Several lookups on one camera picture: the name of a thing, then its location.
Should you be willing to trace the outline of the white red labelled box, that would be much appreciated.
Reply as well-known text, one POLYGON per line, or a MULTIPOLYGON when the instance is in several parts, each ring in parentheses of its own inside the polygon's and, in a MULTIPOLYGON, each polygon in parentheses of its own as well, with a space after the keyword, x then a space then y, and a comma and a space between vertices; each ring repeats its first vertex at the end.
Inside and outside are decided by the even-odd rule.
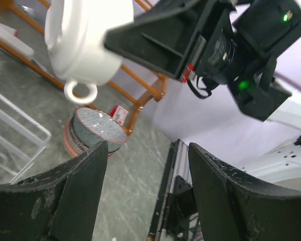
POLYGON ((120 125, 124 124, 127 115, 128 115, 128 111, 120 105, 115 105, 110 113, 112 119, 115 120, 120 125))

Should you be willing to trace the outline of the white wire dish rack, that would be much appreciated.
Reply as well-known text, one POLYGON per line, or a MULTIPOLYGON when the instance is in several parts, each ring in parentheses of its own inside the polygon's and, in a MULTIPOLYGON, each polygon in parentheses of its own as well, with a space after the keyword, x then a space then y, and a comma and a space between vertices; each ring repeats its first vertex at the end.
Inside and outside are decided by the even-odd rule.
POLYGON ((16 183, 48 146, 51 136, 0 93, 0 184, 16 183))

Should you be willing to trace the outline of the aluminium mounting rail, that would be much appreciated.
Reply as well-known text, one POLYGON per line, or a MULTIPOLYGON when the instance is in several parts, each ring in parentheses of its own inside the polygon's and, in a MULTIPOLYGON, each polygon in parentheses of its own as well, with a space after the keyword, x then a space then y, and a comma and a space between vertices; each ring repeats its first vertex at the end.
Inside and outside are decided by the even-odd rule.
POLYGON ((147 240, 203 240, 193 195, 188 146, 170 145, 147 240))

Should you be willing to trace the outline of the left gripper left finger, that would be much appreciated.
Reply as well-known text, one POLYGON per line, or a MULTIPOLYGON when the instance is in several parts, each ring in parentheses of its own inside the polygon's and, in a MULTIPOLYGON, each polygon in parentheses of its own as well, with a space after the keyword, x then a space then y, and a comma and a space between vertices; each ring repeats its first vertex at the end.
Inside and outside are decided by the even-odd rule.
POLYGON ((0 240, 92 240, 107 160, 102 141, 48 171, 0 185, 0 240))

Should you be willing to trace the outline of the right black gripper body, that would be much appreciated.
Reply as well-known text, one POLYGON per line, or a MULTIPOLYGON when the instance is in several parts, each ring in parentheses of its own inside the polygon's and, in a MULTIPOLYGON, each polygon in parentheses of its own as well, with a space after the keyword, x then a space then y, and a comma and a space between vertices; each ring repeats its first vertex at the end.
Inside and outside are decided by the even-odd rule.
POLYGON ((184 29, 180 39, 183 55, 180 81, 195 76, 227 84, 242 71, 238 59, 230 13, 247 1, 182 1, 180 15, 184 29))

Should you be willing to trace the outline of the grey blue bowl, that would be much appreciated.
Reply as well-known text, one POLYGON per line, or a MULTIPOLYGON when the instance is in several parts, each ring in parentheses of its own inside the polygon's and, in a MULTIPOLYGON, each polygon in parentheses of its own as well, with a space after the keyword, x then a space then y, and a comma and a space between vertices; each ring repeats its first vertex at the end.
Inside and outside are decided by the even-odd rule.
POLYGON ((87 147, 107 141, 109 154, 118 151, 128 139, 122 126, 108 114, 88 107, 75 110, 71 126, 76 137, 87 147))

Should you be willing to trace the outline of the red orange patterned bowl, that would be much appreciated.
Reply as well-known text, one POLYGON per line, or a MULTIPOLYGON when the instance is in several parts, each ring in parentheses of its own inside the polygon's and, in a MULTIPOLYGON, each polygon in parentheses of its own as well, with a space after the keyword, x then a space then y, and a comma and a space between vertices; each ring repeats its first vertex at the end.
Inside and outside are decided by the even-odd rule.
MULTIPOLYGON (((73 126, 74 126, 75 134, 80 139, 80 141, 83 144, 85 144, 88 148, 94 146, 95 144, 97 144, 100 141, 105 140, 101 136, 96 135, 96 134, 92 133, 91 131, 89 131, 87 128, 83 127, 81 123, 78 123, 75 120, 75 118, 71 118, 71 119, 73 119, 73 126)), ((71 157, 76 157, 79 154, 81 154, 83 151, 78 153, 77 152, 78 150, 74 146, 72 146, 73 143, 70 140, 70 136, 69 136, 69 132, 68 132, 68 124, 69 124, 68 122, 64 129, 64 135, 63 135, 64 146, 65 146, 67 153, 71 157)))

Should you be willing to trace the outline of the orange wooden shelf rack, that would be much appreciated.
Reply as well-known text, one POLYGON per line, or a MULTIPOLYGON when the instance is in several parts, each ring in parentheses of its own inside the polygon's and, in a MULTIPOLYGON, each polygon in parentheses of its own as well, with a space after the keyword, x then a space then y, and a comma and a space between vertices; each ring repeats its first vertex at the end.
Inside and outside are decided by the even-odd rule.
POLYGON ((122 63, 122 57, 104 48, 108 29, 131 23, 134 18, 132 1, 41 1, 47 8, 46 21, 40 26, 15 6, 14 1, 0 1, 0 11, 10 10, 44 35, 54 76, 33 63, 34 51, 0 26, 0 47, 13 57, 64 91, 66 98, 77 104, 92 107, 98 86, 110 84, 133 103, 133 112, 127 134, 131 134, 137 117, 151 100, 160 101, 166 93, 168 78, 158 74, 157 81, 149 85, 122 63), (123 70, 145 88, 135 99, 112 77, 123 70))

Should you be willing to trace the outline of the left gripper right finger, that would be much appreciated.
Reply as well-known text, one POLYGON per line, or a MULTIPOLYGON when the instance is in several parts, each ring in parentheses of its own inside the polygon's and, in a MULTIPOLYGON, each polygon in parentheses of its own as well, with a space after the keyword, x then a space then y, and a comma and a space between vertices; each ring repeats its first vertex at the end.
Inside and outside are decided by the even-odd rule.
POLYGON ((301 240, 301 191, 271 184, 190 143, 204 240, 301 240))

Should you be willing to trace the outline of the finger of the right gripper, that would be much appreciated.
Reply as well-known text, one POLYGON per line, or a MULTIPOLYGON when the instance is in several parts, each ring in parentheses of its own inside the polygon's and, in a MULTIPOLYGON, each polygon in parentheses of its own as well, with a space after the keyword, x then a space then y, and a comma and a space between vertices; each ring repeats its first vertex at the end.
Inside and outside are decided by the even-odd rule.
POLYGON ((203 23, 203 1, 159 1, 149 11, 135 17, 134 24, 154 24, 171 19, 203 23))
POLYGON ((110 30, 106 49, 149 70, 181 80, 193 42, 198 15, 177 15, 110 30))

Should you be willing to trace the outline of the white handled bowl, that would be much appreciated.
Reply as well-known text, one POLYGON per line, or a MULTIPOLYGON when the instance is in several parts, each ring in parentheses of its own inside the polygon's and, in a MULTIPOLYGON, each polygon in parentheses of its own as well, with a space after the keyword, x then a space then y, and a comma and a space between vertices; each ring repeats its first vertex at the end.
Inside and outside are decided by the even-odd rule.
POLYGON ((98 86, 119 70, 123 58, 104 47, 106 32, 134 20, 131 0, 51 1, 44 38, 51 66, 65 81, 65 97, 77 105, 91 104, 98 86))

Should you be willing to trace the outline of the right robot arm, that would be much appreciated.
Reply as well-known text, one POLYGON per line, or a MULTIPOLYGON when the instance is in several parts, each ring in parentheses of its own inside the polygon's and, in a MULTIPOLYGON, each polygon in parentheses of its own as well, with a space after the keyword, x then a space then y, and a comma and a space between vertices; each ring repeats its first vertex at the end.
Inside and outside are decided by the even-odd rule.
POLYGON ((301 178, 301 92, 279 81, 277 58, 301 37, 296 1, 159 1, 104 45, 169 78, 144 112, 163 134, 197 143, 270 183, 301 178))

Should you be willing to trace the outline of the white red small box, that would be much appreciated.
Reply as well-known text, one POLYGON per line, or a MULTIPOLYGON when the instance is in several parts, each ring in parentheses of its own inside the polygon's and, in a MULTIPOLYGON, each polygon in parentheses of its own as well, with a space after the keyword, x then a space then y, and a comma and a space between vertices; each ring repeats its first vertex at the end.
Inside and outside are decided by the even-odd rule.
POLYGON ((0 23, 0 40, 10 46, 12 49, 16 50, 18 53, 22 54, 27 59, 32 60, 35 51, 17 38, 16 33, 16 29, 0 23))

